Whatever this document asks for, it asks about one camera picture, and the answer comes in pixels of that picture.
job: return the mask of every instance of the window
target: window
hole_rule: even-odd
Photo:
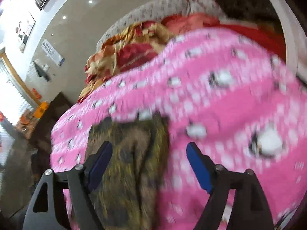
[[[26,109],[33,110],[33,107],[17,89],[4,62],[0,60],[0,111],[15,126]]]

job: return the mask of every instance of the metal bolt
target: metal bolt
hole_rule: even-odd
[[[253,175],[253,174],[254,174],[254,171],[251,170],[251,169],[248,169],[248,170],[246,170],[246,174],[248,174],[248,175]]]
[[[51,169],[48,169],[45,171],[45,175],[51,175],[52,174],[52,170]]]
[[[77,165],[75,166],[75,169],[76,169],[76,170],[82,170],[83,167],[84,167],[83,164],[77,164]]]
[[[215,165],[215,169],[216,169],[217,171],[222,171],[222,170],[224,169],[224,166],[221,165],[221,164],[217,164],[217,165]]]

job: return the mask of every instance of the pink fabric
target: pink fabric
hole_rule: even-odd
[[[270,59],[265,49],[228,29],[180,35],[158,57],[113,77],[61,117],[52,131],[52,168],[69,170],[84,161],[91,125],[107,117],[110,107],[116,107],[111,117],[117,121],[133,121],[144,109],[160,111],[170,118],[170,154],[158,202],[160,230],[193,229],[208,199],[186,158],[191,141],[229,170],[253,169],[276,221],[299,204],[307,188],[307,95],[284,65],[272,68]],[[221,69],[231,73],[234,84],[210,87],[210,72]],[[180,82],[173,84],[175,77]],[[286,91],[275,90],[276,82],[286,85]],[[273,159],[256,158],[248,144],[268,122],[277,126],[286,148]],[[190,123],[205,126],[207,137],[188,137]],[[69,198],[67,209],[71,211]]]

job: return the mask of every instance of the white curved edge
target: white curved edge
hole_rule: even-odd
[[[292,10],[288,6],[285,0],[270,0],[271,4],[273,5],[285,37],[286,42],[286,65],[287,67],[293,72],[297,73],[297,63],[298,63],[298,57],[297,57],[297,49],[295,46],[295,39],[293,34],[293,29],[291,26],[291,21],[289,17],[289,12]]]

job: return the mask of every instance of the bed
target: bed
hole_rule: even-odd
[[[187,0],[157,0],[116,22],[96,50],[128,23],[157,17],[152,13],[147,16],[146,7],[161,7],[162,1],[177,4],[173,7],[178,11],[170,9],[166,12],[169,14],[190,13],[195,7],[196,11],[203,9],[224,17],[219,8],[210,11],[212,6],[191,6]],[[286,63],[229,29],[204,28],[179,35],[157,57],[111,78],[60,118],[52,130],[50,159],[54,171],[84,161],[89,130],[103,118],[129,122],[140,113],[150,117],[159,111],[170,119],[170,154],[158,202],[159,229],[193,229],[208,199],[186,159],[185,147],[190,141],[230,170],[253,169],[275,223],[280,225],[286,216],[292,216],[307,187],[307,93],[295,74],[306,76],[300,72],[304,65],[298,59],[302,58],[303,47],[294,36],[304,32],[299,24],[290,23],[296,18],[284,0],[270,1],[285,32]],[[266,149],[263,144],[259,150],[251,145],[255,132],[264,131],[276,140],[278,148]],[[69,196],[67,211],[70,215]]]

